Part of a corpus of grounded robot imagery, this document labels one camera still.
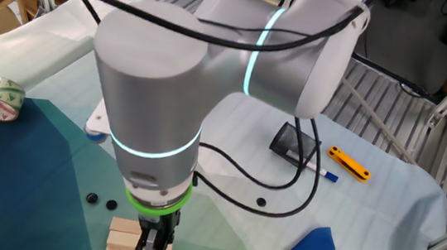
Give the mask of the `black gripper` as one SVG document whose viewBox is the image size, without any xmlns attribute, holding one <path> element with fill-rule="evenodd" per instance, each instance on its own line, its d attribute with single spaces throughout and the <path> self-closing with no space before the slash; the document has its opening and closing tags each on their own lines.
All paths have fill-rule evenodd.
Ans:
<svg viewBox="0 0 447 250">
<path fill-rule="evenodd" d="M 162 235 L 157 244 L 157 250 L 173 250 L 175 228 L 180 222 L 180 211 L 162 216 L 139 214 L 139 224 L 142 235 L 136 246 L 136 250 L 156 250 L 157 234 Z"/>
</svg>

